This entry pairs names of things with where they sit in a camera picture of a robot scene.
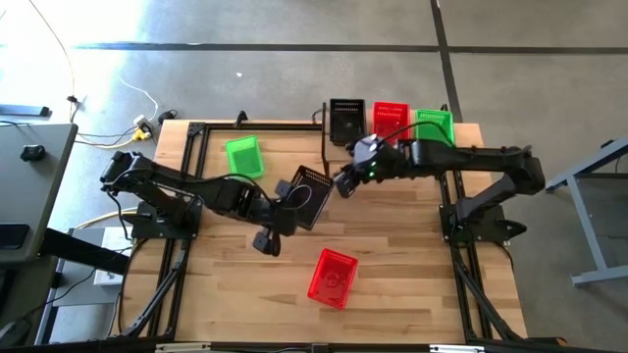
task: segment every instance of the wire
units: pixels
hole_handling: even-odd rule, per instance
[[[514,271],[514,261],[512,261],[512,255],[510,255],[510,252],[508,251],[508,249],[506,249],[505,246],[503,246],[502,243],[496,241],[495,244],[501,248],[501,250],[503,250],[503,252],[506,254],[506,256],[508,256],[508,260],[510,260],[510,269],[512,269]]]
[[[431,126],[436,126],[436,127],[438,127],[438,128],[439,128],[439,131],[441,132],[441,134],[443,135],[443,137],[444,137],[444,138],[446,139],[446,141],[449,143],[449,146],[454,147],[454,143],[453,143],[453,141],[451,141],[451,139],[449,139],[449,136],[447,136],[447,133],[445,132],[445,130],[443,129],[443,127],[442,127],[442,126],[440,126],[440,125],[438,125],[438,124],[436,124],[436,123],[432,123],[432,122],[418,122],[418,123],[411,124],[411,125],[409,125],[409,126],[404,126],[404,127],[400,128],[399,130],[397,130],[397,131],[395,131],[395,132],[391,133],[390,135],[388,135],[388,136],[386,136],[386,137],[382,138],[382,140],[381,140],[380,142],[378,142],[378,145],[381,145],[382,143],[384,143],[384,141],[388,140],[388,139],[389,139],[389,138],[391,138],[391,137],[395,137],[395,136],[397,136],[398,134],[400,134],[400,133],[402,133],[402,132],[406,131],[407,129],[413,128],[413,127],[415,127],[415,126],[421,126],[421,125],[431,125]]]
[[[153,99],[153,97],[150,96],[150,94],[148,94],[148,92],[146,92],[145,90],[141,89],[141,88],[137,88],[132,84],[127,83],[125,80],[123,80],[120,76],[118,76],[118,79],[120,80],[120,82],[125,85],[126,87],[132,88],[136,91],[142,92],[144,93],[144,95],[146,97],[148,97],[148,99],[150,99],[154,104],[155,104],[155,111],[153,112],[153,116],[150,117],[150,119],[148,120],[149,122],[152,122],[155,117],[157,117],[157,110],[159,109],[159,104],[157,104],[157,101]]]
[[[291,190],[291,191],[290,191],[290,193],[288,194],[288,196],[286,196],[286,200],[285,200],[284,202],[285,202],[285,203],[287,203],[287,202],[288,202],[288,200],[290,199],[290,197],[293,195],[293,193],[294,193],[296,190],[298,190],[299,188],[301,188],[301,187],[305,187],[305,188],[307,188],[307,189],[309,189],[309,190],[310,190],[310,194],[309,194],[309,196],[307,196],[307,200],[305,200],[305,202],[303,202],[303,203],[302,203],[300,206],[298,206],[298,207],[290,207],[290,208],[288,208],[288,207],[284,207],[284,208],[283,208],[284,210],[288,210],[288,211],[296,211],[296,210],[299,210],[299,209],[301,209],[303,206],[305,206],[305,205],[306,205],[306,204],[310,201],[310,199],[312,198],[312,194],[314,193],[314,191],[312,190],[312,188],[310,187],[310,185],[301,184],[301,185],[297,186],[296,188],[294,188],[293,190]]]
[[[131,207],[131,208],[127,208],[127,209],[122,210],[122,214],[123,215],[132,215],[132,214],[135,213],[135,211],[137,211],[137,208],[136,207]],[[92,224],[95,224],[96,222],[100,222],[100,221],[106,220],[108,218],[112,218],[114,216],[118,216],[118,211],[110,212],[108,214],[104,214],[102,216],[98,216],[98,217],[96,217],[93,220],[85,221],[85,222],[81,223],[80,225],[76,226],[75,229],[83,229],[85,227],[91,226]]]
[[[78,135],[81,136],[91,136],[91,137],[124,137],[124,136],[129,136],[130,134],[134,134],[135,133],[135,129],[137,128],[137,126],[132,126],[129,127],[125,132],[123,133],[115,133],[115,134],[108,134],[108,135],[103,135],[103,134],[96,134],[96,133],[82,133],[79,132],[77,133]]]
[[[111,335],[111,331],[114,329],[114,322],[116,321],[116,313],[118,312],[118,305],[120,305],[122,291],[118,293],[116,297],[116,302],[114,303],[114,312],[111,314],[111,324],[109,325],[109,331],[107,331],[107,336]]]
[[[76,100],[76,98],[75,98],[75,89],[76,89],[76,85],[75,85],[75,80],[76,80],[75,79],[75,68],[72,65],[72,61],[70,60],[70,55],[68,55],[68,51],[66,50],[66,46],[63,45],[63,42],[61,42],[61,39],[59,39],[59,36],[57,35],[57,33],[54,31],[54,29],[52,29],[52,26],[50,26],[48,21],[46,21],[46,18],[43,17],[43,15],[39,11],[39,9],[32,2],[32,0],[28,0],[28,2],[32,6],[32,8],[35,10],[35,12],[37,12],[37,15],[39,15],[41,20],[46,24],[46,26],[48,27],[48,29],[50,30],[52,35],[57,40],[57,43],[59,43],[59,46],[61,47],[61,50],[63,50],[63,54],[66,56],[66,60],[68,61],[68,67],[70,68],[70,75],[71,75],[71,78],[72,78],[72,90],[71,90],[72,95],[70,97],[72,97],[72,98],[74,98],[74,100]],[[70,101],[70,123],[74,120],[74,117],[75,117],[75,114],[72,112],[72,107],[74,105],[75,105],[75,103],[73,101]]]
[[[94,147],[98,147],[98,148],[103,148],[103,149],[114,149],[114,148],[121,148],[121,147],[125,147],[126,145],[135,142],[135,139],[132,138],[127,142],[123,142],[121,144],[116,144],[116,145],[101,145],[101,144],[96,144],[96,143],[90,143],[90,142],[85,142],[85,141],[75,141],[76,143],[81,143],[81,144],[86,144],[88,146],[94,146]]]
[[[80,135],[80,137],[83,139],[83,141],[81,140],[75,140],[76,143],[82,143],[82,144],[86,144],[86,145],[91,145],[94,147],[100,147],[100,148],[118,148],[120,147],[120,145],[118,145],[118,142],[120,142],[120,140],[122,140],[122,138],[124,136],[127,136],[129,134],[135,134],[135,131],[137,130],[137,126],[133,126],[133,127],[129,127],[125,132],[117,134],[116,136],[118,136],[118,139],[112,143],[97,143],[97,142],[93,142],[93,141],[89,141],[87,139],[85,139],[85,136],[89,136],[90,134],[87,133],[78,133],[78,135]]]
[[[122,333],[122,309],[123,309],[123,301],[125,300],[125,284],[127,283],[127,275],[129,274],[129,269],[131,268],[131,262],[133,261],[133,256],[141,249],[147,239],[141,239],[135,245],[135,248],[131,252],[129,256],[129,260],[127,261],[127,266],[125,267],[125,273],[122,277],[122,285],[120,287],[120,301],[118,301],[118,333]]]
[[[125,231],[125,239],[131,241],[129,238],[129,232],[127,231],[127,226],[125,225],[125,221],[122,219],[122,206],[120,206],[120,201],[116,199],[116,197],[111,193],[111,191],[107,192],[107,196],[112,199],[116,206],[118,206],[118,219],[120,220],[120,224],[122,225],[122,229]]]
[[[114,259],[116,259],[118,256],[120,256],[120,254],[122,254],[123,252],[125,252],[126,250],[129,250],[129,249],[132,249],[132,246],[127,247],[127,248],[124,248],[124,249],[122,249],[121,251],[118,251],[118,252],[116,253],[116,255],[115,255],[115,256],[113,256],[111,259],[108,259],[108,260],[106,260],[106,261],[102,262],[100,266],[102,266],[102,265],[104,265],[104,264],[106,264],[106,263],[108,263],[108,262],[110,262],[110,261],[113,261],[113,260],[114,260]],[[77,285],[79,285],[79,284],[81,284],[81,283],[85,282],[86,280],[90,279],[90,278],[91,278],[91,277],[92,277],[92,276],[96,273],[96,271],[97,271],[97,270],[98,270],[98,268],[97,268],[97,267],[94,267],[94,268],[93,268],[93,270],[91,270],[91,272],[89,273],[89,275],[88,275],[87,277],[85,277],[85,278],[83,278],[83,279],[79,280],[78,282],[74,283],[74,284],[73,284],[70,288],[68,288],[68,289],[67,289],[67,290],[66,290],[66,291],[65,291],[65,292],[64,292],[61,296],[58,296],[58,297],[56,297],[56,298],[54,298],[54,299],[51,299],[51,300],[48,300],[48,301],[44,302],[43,304],[41,304],[41,305],[39,305],[39,306],[37,306],[37,307],[33,308],[32,310],[30,310],[29,312],[27,312],[26,314],[24,314],[24,315],[21,317],[21,319],[25,319],[25,318],[27,318],[28,316],[30,316],[32,313],[34,313],[34,312],[36,312],[37,310],[39,310],[39,309],[41,309],[41,308],[45,307],[46,305],[48,305],[48,304],[50,304],[50,303],[54,303],[54,302],[56,302],[57,300],[64,298],[66,295],[68,295],[68,294],[70,293],[70,291],[72,291],[72,289],[74,289],[75,287],[77,287]]]

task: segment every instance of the green basket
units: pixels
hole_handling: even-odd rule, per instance
[[[418,110],[416,111],[416,122],[432,122],[443,128],[446,136],[436,126],[419,125],[414,129],[414,135],[417,139],[431,139],[445,143],[449,146],[451,143],[455,146],[455,134],[453,133],[453,116],[451,112]]]
[[[261,177],[264,175],[262,153],[259,150],[257,136],[251,135],[225,144],[229,159],[230,173],[238,173],[247,177]]]

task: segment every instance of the black basket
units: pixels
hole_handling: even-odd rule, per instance
[[[312,195],[310,196],[309,201],[303,207],[299,208],[296,211],[297,216],[297,224],[299,227],[305,228],[307,230],[312,230],[314,225],[316,224],[316,220],[318,219],[323,207],[327,203],[327,199],[330,197],[330,193],[334,188],[334,181],[322,175],[316,171],[313,171],[305,166],[300,166],[294,174],[291,182],[293,187],[298,187],[299,185],[307,185],[312,189]],[[307,188],[302,187],[296,191],[294,196],[294,204],[300,205],[307,200],[307,196],[309,192]]]
[[[364,99],[330,99],[330,127],[330,140],[338,146],[364,137]]]

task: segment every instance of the red basket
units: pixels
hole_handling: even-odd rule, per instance
[[[323,249],[307,296],[335,308],[344,309],[356,269],[357,259]]]
[[[405,103],[375,102],[373,104],[373,133],[386,137],[402,127],[410,125],[410,106]],[[400,138],[411,138],[411,128],[389,139],[395,144]]]

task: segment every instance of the concrete floor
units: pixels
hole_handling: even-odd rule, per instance
[[[54,38],[23,3],[7,2],[0,21],[0,40],[9,43],[0,50],[0,96],[52,106],[52,120],[61,122],[68,115],[63,99],[69,71]],[[437,43],[428,0],[36,3],[66,43]],[[441,6],[450,45],[628,45],[628,3],[621,0],[441,0]],[[121,132],[137,115],[152,114],[152,103],[121,85],[118,76],[147,89],[160,111],[177,109],[189,119],[234,118],[242,109],[253,119],[308,119],[331,97],[425,108],[447,101],[438,54],[71,51],[71,57],[76,95],[86,95],[76,118],[83,132]],[[547,178],[628,133],[626,59],[451,58],[464,121],[482,125],[487,145],[532,144]],[[154,152],[151,142],[132,149]],[[52,227],[72,227],[114,209],[98,185],[110,156],[111,151],[75,146]],[[620,170],[628,172],[628,162]],[[123,198],[124,207],[134,203]],[[510,219],[529,228],[511,247],[528,333],[626,350],[628,278],[581,289],[571,285],[570,275],[594,264],[568,193],[519,197],[505,208]],[[53,340],[102,337],[110,310],[62,310]]]

